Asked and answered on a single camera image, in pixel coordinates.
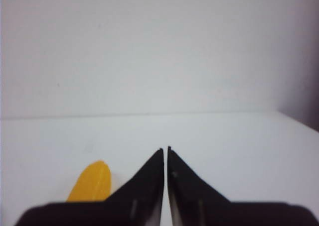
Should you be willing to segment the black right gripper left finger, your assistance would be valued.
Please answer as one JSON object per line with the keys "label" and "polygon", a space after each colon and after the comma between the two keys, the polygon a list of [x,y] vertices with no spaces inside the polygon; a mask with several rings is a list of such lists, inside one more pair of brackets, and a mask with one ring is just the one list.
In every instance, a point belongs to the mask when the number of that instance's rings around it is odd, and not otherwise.
{"label": "black right gripper left finger", "polygon": [[163,149],[107,200],[109,224],[159,224],[164,188]]}

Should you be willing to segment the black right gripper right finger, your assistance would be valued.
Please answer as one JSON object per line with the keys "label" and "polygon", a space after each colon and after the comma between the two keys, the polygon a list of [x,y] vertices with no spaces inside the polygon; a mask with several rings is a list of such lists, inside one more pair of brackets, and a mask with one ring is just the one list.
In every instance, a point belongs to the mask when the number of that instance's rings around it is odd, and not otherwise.
{"label": "black right gripper right finger", "polygon": [[171,146],[167,148],[167,190],[174,224],[206,224],[210,209],[231,204],[202,180]]}

